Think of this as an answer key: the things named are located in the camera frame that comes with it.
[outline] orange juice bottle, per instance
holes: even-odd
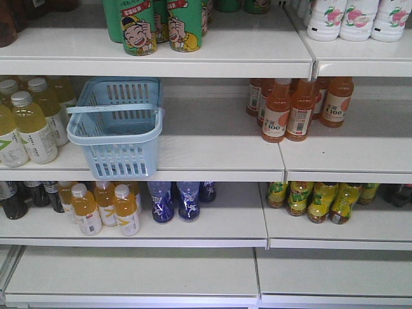
[[[315,81],[301,79],[292,95],[285,136],[294,142],[305,140],[314,108]]]
[[[282,141],[290,110],[290,79],[276,79],[274,90],[269,94],[262,126],[262,138],[270,143]]]
[[[353,93],[351,77],[335,77],[328,89],[321,123],[326,127],[341,127]]]

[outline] dark bottle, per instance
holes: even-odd
[[[44,189],[50,200],[50,205],[55,212],[64,213],[62,202],[59,196],[59,184],[57,182],[43,182]]]
[[[28,206],[18,195],[15,182],[0,182],[0,202],[6,217],[11,220],[19,219],[27,213]]]
[[[49,197],[41,182],[24,182],[32,195],[33,204],[37,207],[49,205]]]

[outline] white bottle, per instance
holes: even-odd
[[[348,0],[339,37],[347,41],[365,41],[370,35],[379,0]]]
[[[308,36],[316,41],[333,41],[339,35],[347,0],[316,0],[308,24]]]
[[[380,0],[371,37],[382,42],[395,42],[402,37],[412,10],[412,0]]]

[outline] plastic bottle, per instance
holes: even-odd
[[[399,40],[412,10],[412,0],[380,0],[371,37],[382,42]]]
[[[41,182],[36,181],[24,181],[24,184],[30,190],[33,204],[37,207],[44,207],[49,205],[50,200],[47,195],[46,189]]]
[[[104,225],[114,227],[117,225],[115,206],[113,198],[115,197],[115,186],[108,181],[96,182],[95,199],[100,212],[100,218]]]
[[[305,140],[314,108],[315,82],[301,79],[292,95],[285,136],[294,142]]]
[[[67,144],[69,142],[66,132],[68,116],[66,109],[59,104],[56,94],[48,88],[46,80],[40,77],[29,80],[28,87],[32,92],[33,102],[40,106],[46,117],[57,146]]]
[[[327,127],[341,127],[353,93],[351,77],[335,77],[329,85],[324,103],[321,124]]]
[[[199,182],[177,182],[180,192],[179,216],[184,221],[194,221],[200,213]]]
[[[0,202],[6,217],[11,220],[19,219],[27,213],[28,206],[17,193],[15,182],[0,182]]]
[[[67,215],[68,219],[72,223],[77,223],[75,211],[73,209],[73,204],[71,200],[73,195],[71,194],[71,188],[78,184],[77,182],[59,182],[59,196],[60,201],[64,209],[64,213]]]
[[[95,235],[100,232],[102,220],[93,194],[87,190],[83,183],[74,185],[71,188],[71,194],[73,195],[73,209],[82,233]]]
[[[30,159],[45,164],[57,156],[57,146],[41,108],[26,91],[12,95],[13,117]]]
[[[113,200],[117,225],[124,236],[135,235],[140,228],[135,197],[127,185],[118,185]]]
[[[283,140],[290,111],[290,79],[276,79],[274,90],[269,94],[262,125],[262,138],[270,143]]]
[[[59,186],[56,181],[43,182],[44,190],[46,190],[47,195],[50,200],[50,205],[53,207],[55,212],[64,213],[63,205],[59,196]]]
[[[171,196],[170,182],[147,182],[152,197],[152,217],[158,223],[172,220],[174,208]]]

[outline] green can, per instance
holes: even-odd
[[[125,52],[137,56],[154,53],[157,44],[153,0],[118,0],[117,5]]]
[[[167,0],[169,40],[177,52],[194,52],[201,46],[201,0]]]

